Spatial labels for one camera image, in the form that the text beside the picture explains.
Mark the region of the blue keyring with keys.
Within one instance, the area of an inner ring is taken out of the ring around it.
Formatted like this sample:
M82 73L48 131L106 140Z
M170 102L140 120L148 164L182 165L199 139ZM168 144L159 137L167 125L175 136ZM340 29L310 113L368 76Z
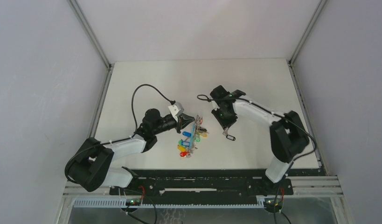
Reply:
M192 125L191 131L183 131L182 135L185 139L178 141L177 149L180 151L180 158L190 158L197 149L196 144L201 141L201 138L207 138L208 131L202 127L203 117L197 115Z

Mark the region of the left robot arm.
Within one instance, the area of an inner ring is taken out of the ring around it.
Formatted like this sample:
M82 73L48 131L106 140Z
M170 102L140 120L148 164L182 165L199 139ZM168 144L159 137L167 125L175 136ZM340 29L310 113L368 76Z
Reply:
M65 166L64 174L68 181L92 192L101 186L121 187L132 195L138 191L139 182L126 168L114 168L115 160L149 151L157 143L157 135L175 129L182 129L195 121L195 117L180 113L161 116L153 108L145 112L142 123L128 138L102 143L93 137L87 138Z

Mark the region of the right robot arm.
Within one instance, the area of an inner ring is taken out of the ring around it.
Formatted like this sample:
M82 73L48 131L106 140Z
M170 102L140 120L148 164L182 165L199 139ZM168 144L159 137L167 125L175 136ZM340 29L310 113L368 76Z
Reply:
M304 149L312 141L299 114L295 111L276 112L256 103L243 91L229 92L221 85L215 87L209 95L208 101L214 105L211 113L227 139L235 140L234 136L228 134L228 130L236 123L238 116L268 126L273 158L262 183L266 193L275 194L281 188L281 179L292 164L304 156Z

